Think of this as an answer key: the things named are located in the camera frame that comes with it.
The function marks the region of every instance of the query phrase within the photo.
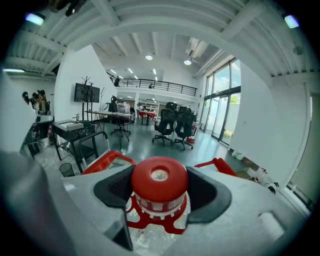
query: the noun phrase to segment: office chair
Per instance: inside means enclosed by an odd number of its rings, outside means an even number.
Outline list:
[[[166,109],[169,109],[169,110],[177,110],[177,106],[178,104],[177,103],[174,103],[174,102],[168,102],[166,105],[165,105],[165,108]]]
[[[174,131],[174,123],[176,121],[176,112],[171,109],[162,109],[161,110],[161,121],[160,124],[157,125],[158,121],[154,121],[154,129],[161,133],[161,135],[155,135],[152,139],[152,143],[155,142],[157,139],[162,139],[163,146],[165,146],[165,140],[171,141],[172,139],[169,139],[165,137],[166,135],[172,134]]]
[[[109,104],[108,111],[113,112],[113,113],[118,112],[117,97],[115,97],[115,96],[111,97],[111,103]],[[129,118],[112,116],[111,123],[116,125],[117,128],[114,129],[112,132],[110,132],[110,134],[112,135],[113,133],[119,132],[120,129],[118,127],[121,125],[121,123],[123,123],[123,125],[127,127],[127,129],[121,129],[121,131],[131,134],[131,131],[128,130],[128,126],[127,126],[127,124],[130,122],[131,122],[131,120]]]
[[[194,117],[192,115],[192,111],[188,107],[181,106],[179,108],[179,112],[176,116],[176,128],[175,133],[176,135],[181,139],[174,139],[171,144],[181,143],[183,145],[183,150],[186,149],[185,144],[191,146],[191,149],[194,149],[194,146],[192,144],[189,144],[185,141],[186,137],[189,137],[192,135],[192,123]]]

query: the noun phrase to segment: ceiling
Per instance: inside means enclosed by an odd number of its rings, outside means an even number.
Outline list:
[[[118,91],[117,97],[121,97],[124,100],[128,100],[128,101],[134,101],[136,94],[134,92]],[[190,102],[188,100],[167,97],[167,96],[160,96],[160,95],[154,95],[154,94],[152,95],[152,94],[145,94],[145,93],[139,94],[139,100],[152,100],[152,99],[155,99],[155,101],[160,102],[160,104],[166,104],[168,102],[176,102],[178,105],[184,106],[184,105],[190,105],[190,103],[194,103],[194,102]]]
[[[183,62],[190,40],[198,38],[198,45],[207,47],[192,58],[198,67],[195,77],[223,54],[240,59],[267,84],[272,77],[320,69],[301,30],[289,29],[284,10],[272,1],[88,0],[70,17],[65,10],[41,13],[46,17],[42,26],[27,21],[21,27],[8,49],[6,68],[53,77],[67,47],[79,50],[90,44],[102,63],[147,54]],[[141,70],[139,76],[147,72]]]

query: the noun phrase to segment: red plastic part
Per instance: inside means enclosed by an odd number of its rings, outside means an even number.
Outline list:
[[[123,160],[126,160],[127,162],[133,164],[134,166],[137,165],[135,161],[121,154],[119,151],[110,150],[108,153],[102,156],[99,160],[97,160],[95,163],[90,165],[81,175],[101,172],[105,170],[116,158],[121,158]]]
[[[142,212],[142,209],[139,207],[137,203],[136,196],[131,196],[132,205],[131,208],[126,211],[126,213],[131,212],[133,209],[136,210],[138,215],[140,216],[140,220],[138,222],[132,222],[127,220],[128,227],[135,228],[135,229],[145,229],[148,224],[155,224],[155,225],[161,225],[164,227],[165,232],[170,234],[177,234],[182,235],[182,233],[185,231],[181,228],[175,228],[174,222],[180,218],[180,216],[184,213],[186,206],[187,206],[187,196],[184,196],[182,205],[179,210],[177,210],[174,213],[174,216],[171,217],[171,215],[165,216],[164,219],[161,219],[158,216],[154,216],[153,218],[150,218],[150,215],[148,213]]]
[[[164,170],[168,177],[157,181],[151,177],[156,170]],[[167,203],[181,197],[187,190],[189,177],[185,167],[177,160],[165,157],[150,157],[139,163],[131,175],[133,191],[141,198],[157,203]]]
[[[231,169],[231,167],[222,158],[219,158],[219,159],[214,158],[209,162],[199,163],[199,164],[195,165],[194,167],[199,168],[199,167],[204,167],[204,166],[208,166],[208,165],[212,165],[212,164],[215,165],[218,172],[238,177],[238,175]]]

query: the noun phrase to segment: floor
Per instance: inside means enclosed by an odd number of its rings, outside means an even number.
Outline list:
[[[191,149],[190,146],[185,145],[186,149],[183,151],[181,144],[171,145],[169,141],[166,141],[165,147],[163,147],[161,139],[155,140],[154,143],[152,143],[152,138],[156,134],[159,134],[155,131],[153,122],[151,121],[149,125],[141,125],[140,121],[136,121],[135,123],[128,125],[128,129],[131,131],[131,135],[129,136],[130,141],[128,142],[126,137],[123,137],[122,149],[120,149],[117,133],[115,132],[113,135],[110,135],[110,132],[113,131],[114,128],[115,125],[111,123],[106,123],[104,126],[104,130],[109,138],[111,149],[118,150],[123,155],[133,159],[137,163],[140,163],[150,157],[165,156],[178,160],[184,166],[194,166],[196,164],[210,161],[213,158],[223,158],[235,172],[241,172],[246,168],[243,163],[231,156],[231,153],[224,145],[220,144],[210,135],[205,134],[202,131],[197,133],[195,144],[193,146],[194,148]],[[96,137],[96,144],[99,155],[107,149],[102,135],[98,135]],[[87,145],[92,146],[92,142],[88,140]],[[70,163],[74,173],[79,175],[80,172],[74,157],[62,149],[60,149],[60,155],[62,161],[59,160],[56,150],[52,145],[49,147],[43,147],[40,153],[35,155],[34,158],[45,169],[57,172],[59,172],[59,167],[62,164]],[[91,163],[94,159],[94,156],[88,158],[86,160],[87,164]]]

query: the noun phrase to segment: wall-mounted tv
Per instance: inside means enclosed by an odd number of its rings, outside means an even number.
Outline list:
[[[100,96],[100,88],[98,87],[91,87],[90,85],[84,85],[82,83],[76,83],[74,89],[74,101],[75,102],[91,102],[91,90],[92,90],[92,102],[99,103],[99,96]]]

